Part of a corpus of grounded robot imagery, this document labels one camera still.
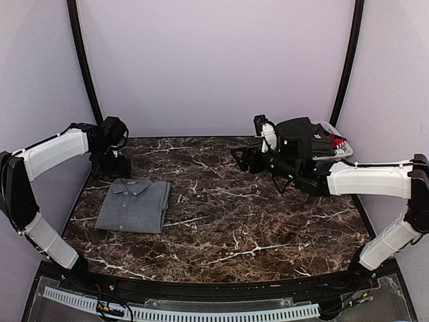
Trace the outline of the grey long sleeve shirt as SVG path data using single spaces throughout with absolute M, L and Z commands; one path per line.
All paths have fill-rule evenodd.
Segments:
M 171 184 L 119 178 L 111 183 L 95 224 L 107 231 L 160 234 Z

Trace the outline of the light grey plastic basket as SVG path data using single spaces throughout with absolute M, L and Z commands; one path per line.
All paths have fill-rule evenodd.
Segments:
M 353 155 L 353 149 L 348 140 L 333 125 L 326 121 L 315 121 L 315 124 L 320 124 L 326 136 L 332 139 L 331 147 L 334 151 L 334 155 L 317 156 L 314 152 L 312 158 L 314 161 L 338 161 Z

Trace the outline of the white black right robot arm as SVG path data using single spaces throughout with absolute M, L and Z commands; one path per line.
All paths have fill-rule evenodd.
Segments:
M 382 195 L 407 200 L 407 209 L 356 253 L 342 277 L 349 291 L 358 290 L 368 273 L 428 233 L 428 160 L 423 154 L 396 163 L 315 161 L 307 139 L 279 137 L 274 147 L 263 139 L 260 144 L 234 148 L 231 155 L 243 172 L 268 171 L 272 178 L 285 178 L 309 195 Z

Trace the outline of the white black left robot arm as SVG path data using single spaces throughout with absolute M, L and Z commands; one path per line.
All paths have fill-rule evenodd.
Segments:
M 121 153 L 129 130 L 118 117 L 99 125 L 71 123 L 64 131 L 14 152 L 1 153 L 1 212 L 12 228 L 47 259 L 69 271 L 68 281 L 90 292 L 95 279 L 88 261 L 43 216 L 34 193 L 36 181 L 51 170 L 88 155 L 95 178 L 128 178 L 131 162 Z

